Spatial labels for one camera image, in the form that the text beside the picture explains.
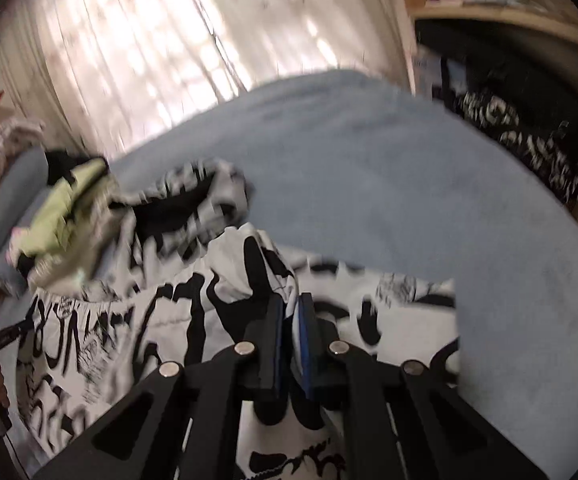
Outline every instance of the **blue bed sheet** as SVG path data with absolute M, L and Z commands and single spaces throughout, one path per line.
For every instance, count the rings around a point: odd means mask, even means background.
M 206 156 L 242 169 L 249 219 L 278 244 L 455 278 L 460 393 L 550 478 L 578 468 L 578 226 L 507 152 L 441 106 L 334 71 L 256 89 L 112 171 L 135 190 Z

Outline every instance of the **lime green garment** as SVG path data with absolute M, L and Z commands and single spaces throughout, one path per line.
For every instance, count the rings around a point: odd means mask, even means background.
M 20 240 L 20 253 L 33 257 L 66 250 L 76 227 L 74 219 L 67 220 L 74 202 L 106 171 L 104 160 L 95 158 L 71 172 L 75 183 L 69 184 L 64 178 L 57 181 L 47 200 L 35 214 L 29 232 Z

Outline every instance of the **metal rivet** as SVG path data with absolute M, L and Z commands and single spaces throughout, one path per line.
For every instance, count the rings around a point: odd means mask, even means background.
M 329 350 L 335 355 L 346 354 L 349 351 L 349 343 L 345 341 L 333 341 L 329 345 Z
M 253 350 L 256 349 L 256 345 L 254 345 L 251 341 L 240 341 L 233 347 L 233 349 L 236 351 L 236 354 L 249 355 L 253 353 Z
M 178 375 L 180 372 L 180 365 L 173 361 L 169 361 L 168 363 L 162 363 L 160 365 L 160 375 L 163 377 L 173 377 L 174 375 Z
M 402 363 L 402 369 L 408 375 L 422 375 L 424 372 L 424 365 L 420 361 L 405 361 Z

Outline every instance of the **wooden shelf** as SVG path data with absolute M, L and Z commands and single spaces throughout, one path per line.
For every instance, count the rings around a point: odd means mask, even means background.
M 578 25 L 528 8 L 485 5 L 430 5 L 409 12 L 415 20 L 479 20 L 517 25 L 546 32 L 578 44 Z

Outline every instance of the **curtain fold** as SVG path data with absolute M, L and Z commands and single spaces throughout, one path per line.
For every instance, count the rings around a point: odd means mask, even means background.
M 44 122 L 47 148 L 86 152 L 54 90 L 28 0 L 12 0 L 0 16 L 0 69 L 16 109 Z
M 409 88 L 398 0 L 22 2 L 66 124 L 108 158 L 279 77 L 353 68 Z

